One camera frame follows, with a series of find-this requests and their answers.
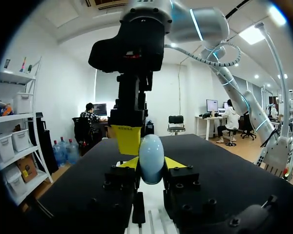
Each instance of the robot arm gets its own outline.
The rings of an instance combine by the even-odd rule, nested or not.
[[[208,65],[215,65],[225,55],[225,48],[219,45],[228,37],[229,26],[225,16],[215,8],[187,9],[171,0],[129,1],[118,35],[95,43],[89,58],[89,64],[99,70],[122,74],[117,78],[120,83],[117,109],[111,111],[109,119],[122,154],[138,154],[140,129],[147,117],[145,91],[151,91],[153,72],[161,69],[165,35],[173,42],[203,41],[202,56],[209,61]],[[240,115],[249,112],[251,123],[266,146],[257,165],[265,162],[272,173],[281,176],[290,163],[288,154],[293,141],[278,137],[254,95],[249,91],[242,94],[225,66],[215,66],[212,70],[235,110]]]

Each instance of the black platform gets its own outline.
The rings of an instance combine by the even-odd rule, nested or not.
[[[278,197],[280,210],[286,209],[293,186],[254,164],[196,135],[161,137],[165,156],[199,168],[201,188],[217,200],[218,209],[228,215],[252,204],[263,204],[270,195]],[[121,155],[115,139],[101,141],[76,165],[66,171],[39,201],[54,215],[72,208],[86,210],[89,200],[105,195],[104,173]]]

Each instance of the water bottle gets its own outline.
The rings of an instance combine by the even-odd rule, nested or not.
[[[54,153],[54,157],[57,161],[57,164],[59,167],[64,166],[65,164],[65,157],[63,155],[63,152],[60,148],[60,146],[57,144],[57,141],[54,141],[54,146],[53,146],[53,153]]]
[[[72,139],[69,139],[69,144],[67,145],[67,156],[68,156],[68,162],[71,164],[75,164],[79,157],[79,151],[78,151],[78,144],[73,143]]]
[[[60,146],[60,148],[61,148],[61,150],[62,150],[62,153],[64,154],[64,157],[65,157],[65,161],[67,161],[67,150],[66,150],[66,148],[67,148],[67,143],[64,141],[64,138],[63,137],[61,137],[61,141],[60,141],[60,143],[59,143],[59,146]]]

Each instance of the air vent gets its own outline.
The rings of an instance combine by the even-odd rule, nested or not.
[[[94,6],[99,10],[125,6],[128,0],[85,0],[87,6]]]

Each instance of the person sitting at desk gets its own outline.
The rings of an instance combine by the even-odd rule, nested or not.
[[[275,107],[275,105],[272,106],[272,118],[273,119],[276,119],[277,118],[277,114],[278,114],[278,111]]]
[[[220,140],[218,140],[217,143],[224,143],[224,137],[223,137],[224,130],[232,130],[232,129],[239,128],[240,116],[234,110],[230,99],[228,100],[228,106],[229,106],[229,108],[226,110],[226,112],[221,115],[222,117],[227,118],[227,124],[224,126],[219,126],[217,128],[218,136],[220,137]],[[236,139],[234,137],[235,135],[236,135],[236,132],[233,132],[232,141],[236,141]]]
[[[86,105],[86,110],[80,114],[80,118],[87,118],[91,132],[95,133],[96,129],[93,127],[93,123],[98,123],[100,119],[93,113],[93,110],[94,105],[92,103],[88,103]]]

